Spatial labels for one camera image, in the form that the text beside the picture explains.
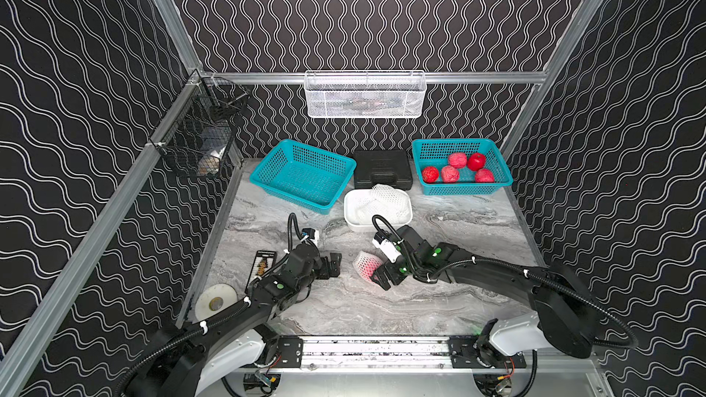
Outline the white foam net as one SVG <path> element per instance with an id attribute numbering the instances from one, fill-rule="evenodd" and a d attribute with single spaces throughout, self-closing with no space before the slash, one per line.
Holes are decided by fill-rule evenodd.
<path id="1" fill-rule="evenodd" d="M 367 224 L 371 224 L 373 215 L 381 215 L 396 224 L 410 221 L 413 215 L 408 194 L 386 185 L 360 190 L 356 201 L 352 202 L 352 212 L 358 223 Z"/>
<path id="2" fill-rule="evenodd" d="M 353 268 L 362 279 L 372 282 L 371 277 L 375 270 L 380 268 L 383 264 L 384 261 L 382 261 L 380 257 L 377 257 L 377 255 L 361 251 L 353 261 Z"/>

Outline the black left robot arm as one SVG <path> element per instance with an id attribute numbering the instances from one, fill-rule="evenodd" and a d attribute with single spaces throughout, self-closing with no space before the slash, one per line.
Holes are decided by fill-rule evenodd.
<path id="1" fill-rule="evenodd" d="M 297 244 L 264 276 L 248 285 L 246 297 L 212 317 L 184 328 L 164 327 L 147 353 L 115 385 L 119 396 L 195 396 L 209 360 L 237 338 L 296 304 L 318 279 L 340 275 L 342 255 L 321 254 L 315 244 Z"/>

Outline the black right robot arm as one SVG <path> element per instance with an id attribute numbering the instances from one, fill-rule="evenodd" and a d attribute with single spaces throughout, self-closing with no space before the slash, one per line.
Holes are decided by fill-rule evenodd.
<path id="1" fill-rule="evenodd" d="M 588 287 L 568 268 L 526 267 L 480 257 L 457 244 L 432 246 L 411 227 L 378 231 L 371 240 L 386 258 L 370 275 L 384 290 L 414 279 L 427 285 L 466 284 L 497 293 L 532 310 L 528 320 L 539 336 L 514 336 L 511 323 L 488 327 L 487 345 L 505 356 L 553 347 L 567 356 L 588 358 L 596 343 L 599 312 Z"/>

